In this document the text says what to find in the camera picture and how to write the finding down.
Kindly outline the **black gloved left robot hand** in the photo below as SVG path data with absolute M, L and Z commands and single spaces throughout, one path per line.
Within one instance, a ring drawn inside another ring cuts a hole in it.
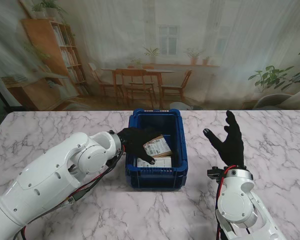
M 159 131 L 151 127 L 145 129 L 128 127 L 118 132 L 117 135 L 127 154 L 140 158 L 150 165 L 155 164 L 155 159 L 146 153 L 144 145 L 159 137 L 161 135 Z

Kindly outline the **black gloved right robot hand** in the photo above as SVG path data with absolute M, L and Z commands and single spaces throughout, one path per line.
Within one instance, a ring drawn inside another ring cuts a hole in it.
M 244 143 L 242 140 L 242 133 L 236 121 L 235 115 L 230 111 L 226 111 L 226 119 L 228 125 L 224 127 L 227 137 L 221 141 L 215 134 L 205 128 L 203 134 L 207 137 L 211 145 L 217 150 L 221 160 L 227 166 L 240 166 L 244 164 Z

